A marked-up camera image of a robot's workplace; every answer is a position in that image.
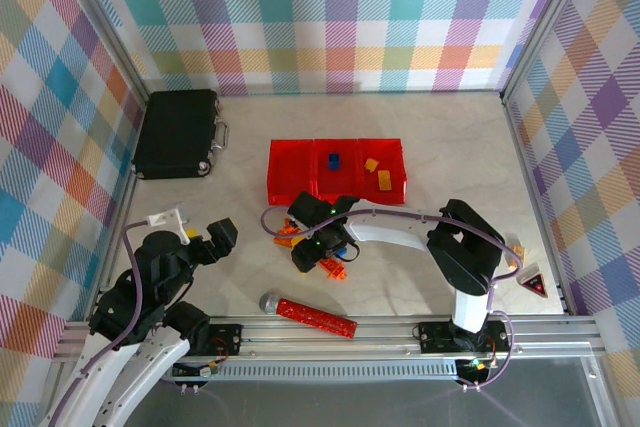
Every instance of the red cylinder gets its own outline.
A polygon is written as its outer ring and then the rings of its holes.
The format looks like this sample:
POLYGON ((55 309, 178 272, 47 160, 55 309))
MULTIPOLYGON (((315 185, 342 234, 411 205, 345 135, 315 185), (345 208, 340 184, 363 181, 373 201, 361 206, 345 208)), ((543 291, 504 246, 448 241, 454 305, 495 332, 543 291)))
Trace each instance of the red cylinder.
POLYGON ((358 323, 353 320, 323 312, 288 299, 280 299, 276 314, 350 339, 353 339, 358 326, 358 323))

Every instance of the black briefcase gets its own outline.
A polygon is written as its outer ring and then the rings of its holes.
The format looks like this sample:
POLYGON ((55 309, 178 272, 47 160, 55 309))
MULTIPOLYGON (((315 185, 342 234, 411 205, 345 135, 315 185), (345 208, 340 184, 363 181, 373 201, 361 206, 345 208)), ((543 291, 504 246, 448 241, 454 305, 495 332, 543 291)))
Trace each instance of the black briefcase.
POLYGON ((213 90, 151 94, 132 161, 136 175, 181 179, 211 172, 214 153, 226 147, 229 134, 229 127, 218 116, 218 104, 213 90))

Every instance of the red tray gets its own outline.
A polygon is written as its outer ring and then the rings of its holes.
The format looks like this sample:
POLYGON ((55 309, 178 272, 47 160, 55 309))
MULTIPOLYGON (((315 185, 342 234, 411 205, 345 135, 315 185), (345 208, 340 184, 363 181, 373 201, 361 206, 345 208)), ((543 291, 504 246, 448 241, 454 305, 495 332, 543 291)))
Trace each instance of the red tray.
POLYGON ((407 173, 400 139, 272 140, 267 174, 269 204, 289 205, 306 190, 329 202, 355 195, 380 204, 404 204, 407 173), (329 169, 329 154, 340 154, 340 168, 329 169), (379 162, 365 170, 368 158, 379 162), (390 191, 378 187, 378 170, 391 175, 390 191))

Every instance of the plaid wallpaper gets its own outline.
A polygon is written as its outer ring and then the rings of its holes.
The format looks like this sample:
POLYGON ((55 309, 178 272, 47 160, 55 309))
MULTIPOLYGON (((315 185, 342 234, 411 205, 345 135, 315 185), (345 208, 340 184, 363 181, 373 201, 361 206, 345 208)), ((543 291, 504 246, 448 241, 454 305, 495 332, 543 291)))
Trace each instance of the plaid wallpaper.
POLYGON ((570 0, 511 100, 578 309, 640 424, 640 0, 570 0))
POLYGON ((103 3, 152 90, 251 94, 497 88, 536 1, 103 3))
POLYGON ((86 307, 142 111, 77 0, 0 0, 0 425, 86 307))

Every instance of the white floor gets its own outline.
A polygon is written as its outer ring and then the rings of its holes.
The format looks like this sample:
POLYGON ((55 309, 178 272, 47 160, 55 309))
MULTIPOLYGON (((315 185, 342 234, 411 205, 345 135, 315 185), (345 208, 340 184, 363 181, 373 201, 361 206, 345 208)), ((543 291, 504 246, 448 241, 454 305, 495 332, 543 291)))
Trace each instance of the white floor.
MULTIPOLYGON (((224 217, 239 235, 232 254, 198 268, 186 297, 210 315, 259 314, 274 290, 318 308, 351 315, 448 314, 453 294, 430 255, 382 243, 361 245, 348 277, 328 279, 317 267, 300 274, 290 251, 260 227, 268 207, 269 143, 278 138, 400 137, 408 174, 407 207, 437 213, 450 198, 471 205, 507 238, 526 247, 526 265, 545 276, 549 299, 502 282, 495 308, 510 313, 561 313, 529 196, 499 99, 492 93, 264 96, 222 99, 229 147, 205 179, 140 181, 130 221, 184 202, 190 227, 206 234, 224 217)), ((282 217, 271 225, 279 228, 282 217)), ((136 229, 140 245, 149 231, 136 229)), ((129 268, 122 250, 118 271, 129 268)), ((503 261, 499 271, 506 271, 503 261)))

